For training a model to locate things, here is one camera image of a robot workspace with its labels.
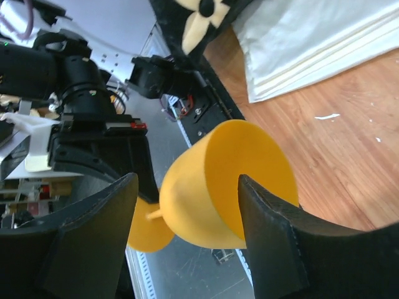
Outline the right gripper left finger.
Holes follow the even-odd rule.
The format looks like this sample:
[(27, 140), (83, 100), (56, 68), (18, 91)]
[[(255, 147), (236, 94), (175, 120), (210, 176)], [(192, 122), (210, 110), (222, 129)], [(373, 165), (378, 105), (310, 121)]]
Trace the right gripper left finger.
[(138, 178), (114, 183), (17, 229), (1, 229), (1, 298), (114, 298)]

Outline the yellow wine glass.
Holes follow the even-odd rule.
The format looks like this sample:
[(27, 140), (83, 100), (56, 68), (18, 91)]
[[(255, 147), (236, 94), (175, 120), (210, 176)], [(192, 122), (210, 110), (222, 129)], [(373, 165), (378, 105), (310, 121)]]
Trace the yellow wine glass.
[(173, 162), (158, 188), (158, 203), (138, 197), (128, 245), (156, 252), (179, 237), (207, 249), (245, 248), (238, 199), (242, 174), (298, 205), (294, 173), (279, 145), (251, 122), (228, 120)]

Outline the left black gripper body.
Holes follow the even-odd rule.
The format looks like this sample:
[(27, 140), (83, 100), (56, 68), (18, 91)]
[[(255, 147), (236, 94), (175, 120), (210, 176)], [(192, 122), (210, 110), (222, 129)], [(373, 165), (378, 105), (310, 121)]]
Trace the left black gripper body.
[(147, 132), (146, 123), (130, 115), (63, 114), (50, 131), (49, 166), (109, 183), (135, 173), (139, 196), (158, 202)]

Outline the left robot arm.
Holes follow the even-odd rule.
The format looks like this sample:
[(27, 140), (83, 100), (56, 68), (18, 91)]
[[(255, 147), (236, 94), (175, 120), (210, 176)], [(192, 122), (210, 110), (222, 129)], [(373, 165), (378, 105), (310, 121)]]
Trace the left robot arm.
[(90, 58), (91, 48), (70, 31), (46, 32), (32, 47), (1, 44), (1, 93), (28, 100), (55, 94), (62, 111), (42, 141), (51, 170), (113, 182), (138, 175), (140, 197), (159, 201), (147, 126), (118, 114), (105, 81), (107, 72)]

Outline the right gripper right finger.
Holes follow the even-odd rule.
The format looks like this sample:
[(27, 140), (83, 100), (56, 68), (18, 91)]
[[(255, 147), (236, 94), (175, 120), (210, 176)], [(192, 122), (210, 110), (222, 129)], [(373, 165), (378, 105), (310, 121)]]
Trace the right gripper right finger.
[(256, 298), (398, 297), (398, 224), (334, 224), (246, 175), (238, 198)]

